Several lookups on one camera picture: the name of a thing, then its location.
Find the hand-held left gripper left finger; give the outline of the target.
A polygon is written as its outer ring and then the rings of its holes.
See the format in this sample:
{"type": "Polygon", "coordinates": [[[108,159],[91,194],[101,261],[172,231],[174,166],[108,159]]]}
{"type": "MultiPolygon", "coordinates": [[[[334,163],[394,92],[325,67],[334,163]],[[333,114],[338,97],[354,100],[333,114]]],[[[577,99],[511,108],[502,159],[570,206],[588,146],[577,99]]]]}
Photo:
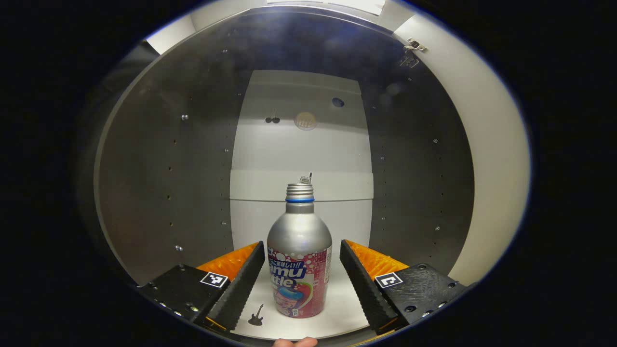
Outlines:
{"type": "Polygon", "coordinates": [[[149,301],[216,333],[236,329],[265,262],[258,241],[198,267],[179,264],[137,291],[149,301]]]}

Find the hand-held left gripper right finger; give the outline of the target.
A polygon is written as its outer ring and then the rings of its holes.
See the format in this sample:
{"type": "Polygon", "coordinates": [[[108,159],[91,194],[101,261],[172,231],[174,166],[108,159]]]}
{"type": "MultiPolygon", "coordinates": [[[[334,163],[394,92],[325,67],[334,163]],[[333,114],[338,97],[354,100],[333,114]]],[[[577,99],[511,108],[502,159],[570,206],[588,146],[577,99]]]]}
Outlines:
{"type": "Polygon", "coordinates": [[[340,259],[378,335],[418,325],[469,290],[429,264],[408,266],[350,240],[341,241],[340,259]]]}

